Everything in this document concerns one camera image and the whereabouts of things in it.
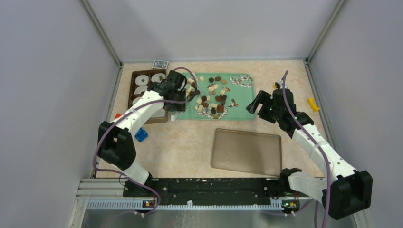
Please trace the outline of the brown box lid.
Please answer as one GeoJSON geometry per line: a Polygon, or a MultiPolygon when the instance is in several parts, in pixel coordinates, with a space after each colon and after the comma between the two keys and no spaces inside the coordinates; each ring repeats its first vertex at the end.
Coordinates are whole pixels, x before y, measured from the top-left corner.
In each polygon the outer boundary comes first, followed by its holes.
{"type": "Polygon", "coordinates": [[[211,167],[279,176],[282,171],[281,136],[218,128],[214,133],[211,167]]]}

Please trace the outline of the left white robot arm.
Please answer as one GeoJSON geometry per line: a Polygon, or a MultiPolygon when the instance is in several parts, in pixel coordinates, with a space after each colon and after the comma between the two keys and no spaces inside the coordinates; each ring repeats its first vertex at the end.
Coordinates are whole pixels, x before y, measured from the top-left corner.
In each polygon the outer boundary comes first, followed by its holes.
{"type": "Polygon", "coordinates": [[[112,122],[98,129],[96,157],[118,168],[118,173],[135,181],[140,196],[152,192],[150,173],[136,160],[134,136],[157,111],[183,112],[186,109],[185,75],[171,70],[161,82],[152,82],[140,99],[112,122]]]}

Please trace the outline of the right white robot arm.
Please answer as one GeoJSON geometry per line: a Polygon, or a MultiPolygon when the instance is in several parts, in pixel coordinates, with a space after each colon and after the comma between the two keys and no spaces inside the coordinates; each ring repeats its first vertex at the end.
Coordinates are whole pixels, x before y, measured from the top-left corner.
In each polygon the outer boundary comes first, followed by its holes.
{"type": "Polygon", "coordinates": [[[309,115],[297,111],[293,101],[290,89],[277,84],[271,94],[260,90],[246,107],[249,113],[270,123],[278,123],[324,174],[320,179],[299,168],[284,168],[280,173],[279,191],[285,196],[297,191],[311,197],[336,220],[369,208],[373,187],[371,174],[346,162],[321,135],[309,115]]]}

